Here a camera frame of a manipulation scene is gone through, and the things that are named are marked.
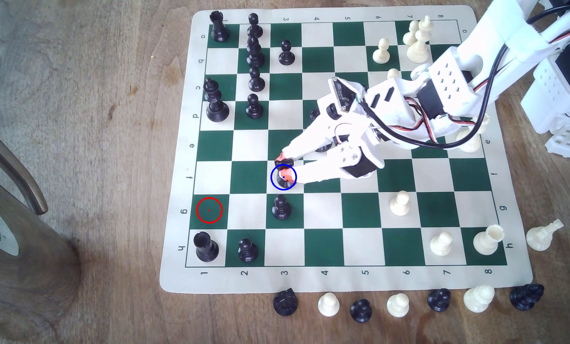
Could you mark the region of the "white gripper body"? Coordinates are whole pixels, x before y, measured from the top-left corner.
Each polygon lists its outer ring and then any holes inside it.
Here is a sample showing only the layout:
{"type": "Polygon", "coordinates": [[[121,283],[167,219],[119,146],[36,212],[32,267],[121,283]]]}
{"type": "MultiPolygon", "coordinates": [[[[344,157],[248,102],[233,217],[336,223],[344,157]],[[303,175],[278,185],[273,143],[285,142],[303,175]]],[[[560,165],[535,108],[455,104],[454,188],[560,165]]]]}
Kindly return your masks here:
{"type": "Polygon", "coordinates": [[[335,77],[330,93],[318,100],[320,124],[334,124],[334,146],[358,146],[360,162],[345,170],[357,178],[385,168],[382,143],[415,149],[432,142],[432,124],[413,93],[404,93],[398,79],[388,79],[369,89],[335,77]]]}

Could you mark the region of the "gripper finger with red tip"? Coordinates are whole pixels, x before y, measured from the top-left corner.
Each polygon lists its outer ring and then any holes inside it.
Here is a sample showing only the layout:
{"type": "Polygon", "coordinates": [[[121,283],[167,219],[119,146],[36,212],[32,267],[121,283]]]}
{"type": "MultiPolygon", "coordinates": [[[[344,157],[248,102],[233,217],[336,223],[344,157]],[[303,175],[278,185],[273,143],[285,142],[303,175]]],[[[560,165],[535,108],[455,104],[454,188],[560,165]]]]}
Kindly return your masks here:
{"type": "Polygon", "coordinates": [[[358,146],[339,145],[319,160],[312,161],[298,168],[285,168],[285,181],[302,184],[321,182],[328,179],[354,179],[345,167],[356,166],[361,159],[362,150],[358,146]]]}
{"type": "Polygon", "coordinates": [[[299,160],[316,149],[328,145],[332,140],[331,137],[334,136],[334,126],[334,124],[310,125],[281,150],[274,163],[279,164],[284,163],[286,160],[299,160]]]}

